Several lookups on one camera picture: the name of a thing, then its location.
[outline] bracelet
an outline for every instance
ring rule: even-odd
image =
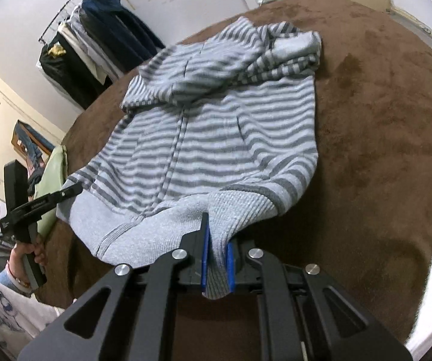
[[[9,272],[9,274],[11,274],[11,277],[14,278],[14,279],[17,281],[17,283],[18,283],[19,285],[24,286],[24,287],[27,288],[27,289],[30,289],[30,288],[31,288],[31,284],[30,284],[30,283],[27,283],[27,282],[21,281],[20,279],[18,279],[18,278],[17,278],[17,277],[12,273],[12,271],[11,271],[11,266],[9,265],[9,261],[8,261],[8,264],[6,265],[6,267],[8,268],[8,272]]]

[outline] person's arm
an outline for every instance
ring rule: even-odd
[[[34,252],[36,257],[34,261],[43,266],[46,265],[46,254],[44,243],[38,236],[35,245],[17,243],[11,251],[11,256],[3,271],[0,272],[0,283],[9,289],[14,290],[22,295],[30,296],[32,293],[29,284],[29,277],[24,269],[22,258],[25,254]]]

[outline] green cloth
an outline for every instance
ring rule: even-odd
[[[64,145],[54,148],[49,160],[47,161],[42,174],[41,181],[35,186],[34,198],[42,197],[43,195],[55,193],[61,190],[65,180],[68,177],[68,157]],[[43,239],[51,232],[51,229],[56,222],[56,209],[44,213],[42,218],[37,223],[37,232]]]

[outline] wrist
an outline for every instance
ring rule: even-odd
[[[29,282],[25,282],[17,278],[13,272],[11,271],[10,263],[9,261],[6,263],[5,267],[6,273],[8,274],[9,279],[13,283],[13,285],[19,289],[20,291],[24,293],[31,293],[32,288]]]
[[[30,288],[29,277],[26,274],[22,258],[23,255],[17,254],[13,249],[8,260],[7,268],[11,277],[21,283],[22,286],[28,286]]]

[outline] navy jacket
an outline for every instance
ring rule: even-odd
[[[154,57],[165,46],[120,0],[83,0],[81,23],[101,48],[114,56],[117,65],[129,72]]]

